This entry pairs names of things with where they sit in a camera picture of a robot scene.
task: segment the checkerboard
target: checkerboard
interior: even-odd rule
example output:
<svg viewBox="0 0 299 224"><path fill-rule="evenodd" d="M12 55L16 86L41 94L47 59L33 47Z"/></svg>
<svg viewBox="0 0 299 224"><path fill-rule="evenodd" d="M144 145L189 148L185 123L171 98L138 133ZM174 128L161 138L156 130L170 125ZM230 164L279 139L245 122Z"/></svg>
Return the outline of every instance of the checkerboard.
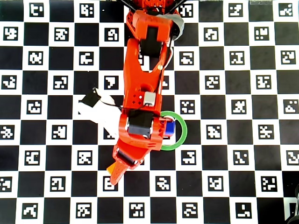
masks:
<svg viewBox="0 0 299 224"><path fill-rule="evenodd" d="M163 108L188 136L113 186L116 139L78 113L123 101L115 1L0 1L0 224L283 223L299 183L298 1L188 1ZM157 59L140 55L143 70ZM181 134L164 144L174 143Z"/></svg>

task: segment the black square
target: black square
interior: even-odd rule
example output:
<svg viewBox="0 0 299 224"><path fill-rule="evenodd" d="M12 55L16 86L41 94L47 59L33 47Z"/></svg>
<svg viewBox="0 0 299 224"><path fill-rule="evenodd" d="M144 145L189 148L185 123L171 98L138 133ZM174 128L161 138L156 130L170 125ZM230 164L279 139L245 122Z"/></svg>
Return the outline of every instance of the black square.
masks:
<svg viewBox="0 0 299 224"><path fill-rule="evenodd" d="M71 146L47 146L46 170L71 170Z"/></svg>
<svg viewBox="0 0 299 224"><path fill-rule="evenodd" d="M176 198L151 197L150 223L176 223Z"/></svg>
<svg viewBox="0 0 299 224"><path fill-rule="evenodd" d="M21 145L45 145L46 120L21 121Z"/></svg>
<svg viewBox="0 0 299 224"><path fill-rule="evenodd" d="M99 86L98 71L75 71L74 72L74 94L86 95L93 87Z"/></svg>
<svg viewBox="0 0 299 224"><path fill-rule="evenodd" d="M98 23L75 23L75 46L98 46Z"/></svg>
<svg viewBox="0 0 299 224"><path fill-rule="evenodd" d="M226 94L250 94L250 71L225 71Z"/></svg>
<svg viewBox="0 0 299 224"><path fill-rule="evenodd" d="M100 47L100 70L123 70L123 47Z"/></svg>
<svg viewBox="0 0 299 224"><path fill-rule="evenodd" d="M123 197L98 197L97 223L123 223Z"/></svg>
<svg viewBox="0 0 299 224"><path fill-rule="evenodd" d="M96 197L97 171L72 171L71 196Z"/></svg>
<svg viewBox="0 0 299 224"><path fill-rule="evenodd" d="M272 4L249 3L249 22L273 21Z"/></svg>
<svg viewBox="0 0 299 224"><path fill-rule="evenodd" d="M50 47L49 70L73 70L74 48Z"/></svg>
<svg viewBox="0 0 299 224"><path fill-rule="evenodd" d="M76 203L76 218L92 218L92 204Z"/></svg>
<svg viewBox="0 0 299 224"><path fill-rule="evenodd" d="M119 28L105 28L104 41L105 42L118 42L120 40Z"/></svg>
<svg viewBox="0 0 299 224"><path fill-rule="evenodd" d="M0 96L0 119L20 119L21 96Z"/></svg>
<svg viewBox="0 0 299 224"><path fill-rule="evenodd" d="M16 204L16 198L0 199L0 224L15 223Z"/></svg>
<svg viewBox="0 0 299 224"><path fill-rule="evenodd" d="M228 144L253 144L251 120L228 120Z"/></svg>
<svg viewBox="0 0 299 224"><path fill-rule="evenodd" d="M200 144L200 120L185 120L188 128L188 135L184 144L196 145ZM182 129L180 124L176 121L176 141L181 136Z"/></svg>
<svg viewBox="0 0 299 224"><path fill-rule="evenodd" d="M25 46L48 46L49 45L49 23L26 22L24 24Z"/></svg>
<svg viewBox="0 0 299 224"><path fill-rule="evenodd" d="M0 1L0 21L24 21L23 1Z"/></svg>
<svg viewBox="0 0 299 224"><path fill-rule="evenodd" d="M278 70L277 71L277 91L278 94L298 94L299 89L298 70Z"/></svg>
<svg viewBox="0 0 299 224"><path fill-rule="evenodd" d="M70 198L45 198L43 223L70 223Z"/></svg>
<svg viewBox="0 0 299 224"><path fill-rule="evenodd" d="M19 35L18 27L3 27L3 40L4 41L17 41Z"/></svg>
<svg viewBox="0 0 299 224"><path fill-rule="evenodd" d="M284 199L257 198L257 219L259 224L284 223Z"/></svg>
<svg viewBox="0 0 299 224"><path fill-rule="evenodd" d="M228 170L227 146L202 146L203 170Z"/></svg>
<svg viewBox="0 0 299 224"><path fill-rule="evenodd" d="M48 96L48 119L72 119L72 96Z"/></svg>
<svg viewBox="0 0 299 224"><path fill-rule="evenodd" d="M282 171L284 197L294 197L298 185L299 171Z"/></svg>
<svg viewBox="0 0 299 224"><path fill-rule="evenodd" d="M198 71L175 71L174 78L175 94L199 94Z"/></svg>
<svg viewBox="0 0 299 224"><path fill-rule="evenodd" d="M99 162L98 170L106 170L111 164L115 162L115 159L112 157L114 146L99 146Z"/></svg>
<svg viewBox="0 0 299 224"><path fill-rule="evenodd" d="M124 175L124 196L150 196L150 172L126 172Z"/></svg>
<svg viewBox="0 0 299 224"><path fill-rule="evenodd" d="M45 172L19 172L18 197L43 197Z"/></svg>
<svg viewBox="0 0 299 224"><path fill-rule="evenodd" d="M14 140L14 125L0 125L0 140Z"/></svg>
<svg viewBox="0 0 299 224"><path fill-rule="evenodd" d="M50 22L74 22L74 1L50 0Z"/></svg>
<svg viewBox="0 0 299 224"><path fill-rule="evenodd" d="M19 146L0 146L0 171L18 170Z"/></svg>
<svg viewBox="0 0 299 224"><path fill-rule="evenodd" d="M117 1L100 1L100 22L123 22L123 4Z"/></svg>
<svg viewBox="0 0 299 224"><path fill-rule="evenodd" d="M73 121L73 145L97 145L98 124L89 120Z"/></svg>
<svg viewBox="0 0 299 224"><path fill-rule="evenodd" d="M276 45L298 45L299 44L298 23L297 22L275 22L275 44Z"/></svg>
<svg viewBox="0 0 299 224"><path fill-rule="evenodd" d="M230 223L228 197L204 197L203 199L204 223Z"/></svg>
<svg viewBox="0 0 299 224"><path fill-rule="evenodd" d="M256 170L281 170L279 146L254 146Z"/></svg>
<svg viewBox="0 0 299 224"><path fill-rule="evenodd" d="M200 22L223 22L222 1L199 1Z"/></svg>
<svg viewBox="0 0 299 224"><path fill-rule="evenodd" d="M225 119L225 96L200 96L201 119Z"/></svg>
<svg viewBox="0 0 299 224"><path fill-rule="evenodd" d="M150 170L175 170L175 151L154 151L150 152Z"/></svg>
<svg viewBox="0 0 299 224"><path fill-rule="evenodd" d="M177 196L202 196L201 171L177 171Z"/></svg>
<svg viewBox="0 0 299 224"><path fill-rule="evenodd" d="M252 95L253 119L278 119L276 95Z"/></svg>
<svg viewBox="0 0 299 224"><path fill-rule="evenodd" d="M47 94L47 71L23 71L22 94Z"/></svg>
<svg viewBox="0 0 299 224"><path fill-rule="evenodd" d="M0 46L0 69L21 70L23 47Z"/></svg>
<svg viewBox="0 0 299 224"><path fill-rule="evenodd" d="M247 22L225 22L224 23L224 45L248 46L249 45L248 23Z"/></svg>
<svg viewBox="0 0 299 224"><path fill-rule="evenodd" d="M250 47L250 68L275 69L275 46Z"/></svg>
<svg viewBox="0 0 299 224"><path fill-rule="evenodd" d="M185 23L184 32L174 46L198 46L198 23Z"/></svg>
<svg viewBox="0 0 299 224"><path fill-rule="evenodd" d="M199 48L200 70L224 70L223 47Z"/></svg>
<svg viewBox="0 0 299 224"><path fill-rule="evenodd" d="M299 144L299 120L279 120L281 144Z"/></svg>
<svg viewBox="0 0 299 224"><path fill-rule="evenodd" d="M230 197L255 197L254 171L230 171L229 195Z"/></svg>

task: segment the table surface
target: table surface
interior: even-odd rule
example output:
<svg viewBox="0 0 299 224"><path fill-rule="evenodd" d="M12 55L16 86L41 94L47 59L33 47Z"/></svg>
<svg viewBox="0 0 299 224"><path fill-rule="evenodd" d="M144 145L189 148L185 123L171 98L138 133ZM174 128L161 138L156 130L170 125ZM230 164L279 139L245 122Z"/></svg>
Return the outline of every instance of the table surface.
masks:
<svg viewBox="0 0 299 224"><path fill-rule="evenodd" d="M96 86L122 104L128 10L0 1L0 224L269 224L294 212L298 1L178 10L185 30L162 110L186 120L187 139L150 153L114 187L106 168L116 140L78 113L78 101ZM140 56L143 70L156 62Z"/></svg>

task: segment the green ring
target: green ring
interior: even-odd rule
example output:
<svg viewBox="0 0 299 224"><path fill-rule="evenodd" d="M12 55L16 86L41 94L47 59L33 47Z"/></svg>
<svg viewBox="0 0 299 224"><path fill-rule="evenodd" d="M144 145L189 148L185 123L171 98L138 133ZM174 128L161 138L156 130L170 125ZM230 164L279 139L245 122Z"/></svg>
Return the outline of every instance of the green ring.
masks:
<svg viewBox="0 0 299 224"><path fill-rule="evenodd" d="M186 140L186 137L187 137L188 129L187 129L187 124L184 121L184 119L181 116L179 116L177 113L172 112L172 111L162 111L161 117L165 117L165 116L170 116L170 117L173 117L174 119L178 120L178 122L180 123L180 125L182 127L181 137L179 138L179 140L176 143L174 143L171 146L162 146L161 147L161 150L171 151L171 150L176 149L177 147L179 147L180 145L182 145L184 143L184 141Z"/></svg>

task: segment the white square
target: white square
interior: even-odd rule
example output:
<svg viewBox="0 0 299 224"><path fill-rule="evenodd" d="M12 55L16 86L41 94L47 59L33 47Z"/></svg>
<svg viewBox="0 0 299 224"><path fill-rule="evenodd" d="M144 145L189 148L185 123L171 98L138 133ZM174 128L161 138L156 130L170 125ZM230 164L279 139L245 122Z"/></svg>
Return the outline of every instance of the white square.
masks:
<svg viewBox="0 0 299 224"><path fill-rule="evenodd" d="M23 71L48 71L48 46L23 46Z"/></svg>
<svg viewBox="0 0 299 224"><path fill-rule="evenodd" d="M91 218L76 218L77 214L77 203L85 204L90 206L91 203ZM70 223L72 224L97 224L97 211L98 211L98 198L97 197L71 197L70 206Z"/></svg>
<svg viewBox="0 0 299 224"><path fill-rule="evenodd" d="M22 206L23 203L34 203L37 204L37 216L35 219L22 219ZM16 213L15 213L15 223L22 223L22 224L40 224L43 223L43 205L44 205L44 198L43 197L19 197L17 198L16 203Z"/></svg>
<svg viewBox="0 0 299 224"><path fill-rule="evenodd" d="M290 3L283 10L279 9L280 3ZM298 1L295 0L275 0L273 1L273 19L275 22L298 22Z"/></svg>
<svg viewBox="0 0 299 224"><path fill-rule="evenodd" d="M73 47L74 45L75 45L75 23L73 22L50 22L49 23L49 46L50 47Z"/></svg>
<svg viewBox="0 0 299 224"><path fill-rule="evenodd" d="M187 1L185 4L181 5L180 8L177 8L177 11L181 15L185 23L197 23L199 22L198 8L198 1Z"/></svg>
<svg viewBox="0 0 299 224"><path fill-rule="evenodd" d="M12 177L11 182L6 182L5 186L0 186L0 188L4 187L10 189L11 192L0 192L1 198L17 198L18 197L18 181L19 181L19 172L18 171L1 171L1 177Z"/></svg>
<svg viewBox="0 0 299 224"><path fill-rule="evenodd" d="M244 210L244 213L240 213L238 215L238 218L236 217L236 203L251 203L251 212L245 213L246 210ZM229 210L230 210L230 223L231 224L252 224L252 223L258 223L257 220L257 203L256 203L256 197L230 197L229 198ZM243 216L251 216L251 218L242 218Z"/></svg>
<svg viewBox="0 0 299 224"><path fill-rule="evenodd" d="M299 45L276 45L275 46L276 70L298 69L298 64L299 64L298 57L299 57Z"/></svg>
<svg viewBox="0 0 299 224"><path fill-rule="evenodd" d="M22 95L21 120L46 120L48 95Z"/></svg>
<svg viewBox="0 0 299 224"><path fill-rule="evenodd" d="M298 171L299 169L299 145L281 145L281 170Z"/></svg>
<svg viewBox="0 0 299 224"><path fill-rule="evenodd" d="M44 180L44 197L71 197L71 171L46 170Z"/></svg>
<svg viewBox="0 0 299 224"><path fill-rule="evenodd" d="M173 60L175 71L199 71L199 47L174 47Z"/></svg>
<svg viewBox="0 0 299 224"><path fill-rule="evenodd" d="M276 95L276 70L251 70L250 83L252 95Z"/></svg>
<svg viewBox="0 0 299 224"><path fill-rule="evenodd" d="M122 70L100 70L99 90L104 91L108 95L123 95L125 91L123 71Z"/></svg>
<svg viewBox="0 0 299 224"><path fill-rule="evenodd" d="M202 171L202 195L203 197L229 197L228 171L203 170Z"/></svg>
<svg viewBox="0 0 299 224"><path fill-rule="evenodd" d="M176 170L201 171L202 151L201 145L181 145L175 150Z"/></svg>
<svg viewBox="0 0 299 224"><path fill-rule="evenodd" d="M49 70L48 95L65 96L74 94L74 71Z"/></svg>
<svg viewBox="0 0 299 224"><path fill-rule="evenodd" d="M14 132L11 133L11 135L14 139L10 138L5 138L3 140L0 140L0 146L18 146L20 144L20 134L21 134L21 120L14 120L14 119L9 119L9 120L4 120L0 119L0 125L8 125L8 126L14 126ZM0 135L2 135L4 130L0 129Z"/></svg>
<svg viewBox="0 0 299 224"><path fill-rule="evenodd" d="M224 46L223 22L200 22L198 25L200 47Z"/></svg>
<svg viewBox="0 0 299 224"><path fill-rule="evenodd" d="M266 139L266 138L259 139L258 125L274 125L274 139ZM280 145L280 132L279 132L279 120L278 119L254 119L254 120L252 120L252 133L253 133L253 144L254 145Z"/></svg>
<svg viewBox="0 0 299 224"><path fill-rule="evenodd" d="M106 170L98 171L98 196L100 197L123 197L124 177L118 181L117 185L110 183L110 174Z"/></svg>
<svg viewBox="0 0 299 224"><path fill-rule="evenodd" d="M98 171L98 145L73 145L71 150L72 171Z"/></svg>
<svg viewBox="0 0 299 224"><path fill-rule="evenodd" d="M99 71L100 63L100 49L99 47L74 47L74 71Z"/></svg>
<svg viewBox="0 0 299 224"><path fill-rule="evenodd" d="M284 100L287 100L287 102L290 103L287 107L284 107ZM278 94L277 101L279 119L299 119L299 94Z"/></svg>
<svg viewBox="0 0 299 224"><path fill-rule="evenodd" d="M52 133L52 126L56 125L56 133ZM49 146L69 146L72 145L73 138L73 121L72 120L47 120L47 135L46 135L46 145Z"/></svg>
<svg viewBox="0 0 299 224"><path fill-rule="evenodd" d="M138 218L130 218L130 207ZM150 197L124 197L123 198L123 223L150 224Z"/></svg>
<svg viewBox="0 0 299 224"><path fill-rule="evenodd" d="M18 170L45 171L46 170L46 146L45 145L20 145Z"/></svg>
<svg viewBox="0 0 299 224"><path fill-rule="evenodd" d="M237 3L237 5L242 5L242 6L241 7L237 5L231 6L229 5L230 3ZM248 0L223 1L223 21L224 22L248 22L249 21Z"/></svg>
<svg viewBox="0 0 299 224"><path fill-rule="evenodd" d="M224 46L224 68L225 70L250 70L249 46Z"/></svg>
<svg viewBox="0 0 299 224"><path fill-rule="evenodd" d="M267 180L262 180L261 177L276 177L277 192L262 191L267 189L264 185ZM284 197L282 171L255 171L256 177L256 197Z"/></svg>
<svg viewBox="0 0 299 224"><path fill-rule="evenodd" d="M228 145L229 171L254 171L253 145Z"/></svg>
<svg viewBox="0 0 299 224"><path fill-rule="evenodd" d="M188 209L183 209L183 203L188 203ZM204 224L203 197L177 197L177 224ZM185 218L192 213L197 212L197 218Z"/></svg>
<svg viewBox="0 0 299 224"><path fill-rule="evenodd" d="M225 71L199 71L199 91L201 95L225 95Z"/></svg>
<svg viewBox="0 0 299 224"><path fill-rule="evenodd" d="M200 95L174 95L174 112L185 120L200 120Z"/></svg>
<svg viewBox="0 0 299 224"><path fill-rule="evenodd" d="M79 23L79 22L98 23L100 21L100 2L93 1L93 0L75 1L74 21L75 23Z"/></svg>
<svg viewBox="0 0 299 224"><path fill-rule="evenodd" d="M101 22L100 23L100 47L123 47L125 27L123 23Z"/></svg>
<svg viewBox="0 0 299 224"><path fill-rule="evenodd" d="M10 40L4 41L4 36L9 34ZM1 21L0 22L0 46L23 46L24 44L24 23L23 22L10 22L10 21Z"/></svg>
<svg viewBox="0 0 299 224"><path fill-rule="evenodd" d="M249 45L250 46L275 46L274 22L261 22L261 21L250 22L249 23Z"/></svg>
<svg viewBox="0 0 299 224"><path fill-rule="evenodd" d="M164 80L169 79L169 83L163 81L162 83L162 95L174 95L175 94L175 84L174 78L175 72L173 70L164 71Z"/></svg>
<svg viewBox="0 0 299 224"><path fill-rule="evenodd" d="M1 78L0 95L21 95L22 94L22 83L23 83L22 70L0 70L0 78Z"/></svg>
<svg viewBox="0 0 299 224"><path fill-rule="evenodd" d="M35 5L35 3L43 3L43 7ZM47 0L25 0L24 1L24 22L49 22L50 21L50 5Z"/></svg>
<svg viewBox="0 0 299 224"><path fill-rule="evenodd" d="M207 138L207 129L208 127L215 127L214 129L209 128L210 131L208 134L212 135L213 137L211 139ZM227 122L226 120L201 120L200 121L200 135L201 135L201 144L202 145L227 145L228 144L228 134L227 134Z"/></svg>
<svg viewBox="0 0 299 224"><path fill-rule="evenodd" d="M252 100L250 94L229 94L225 96L225 101L227 120L252 120Z"/></svg>
<svg viewBox="0 0 299 224"><path fill-rule="evenodd" d="M284 197L284 206L285 206L285 220L287 220L291 215L290 204L297 203L297 198L295 197Z"/></svg>
<svg viewBox="0 0 299 224"><path fill-rule="evenodd" d="M177 173L175 170L151 170L149 172L149 193L151 197L176 197L176 183Z"/></svg>

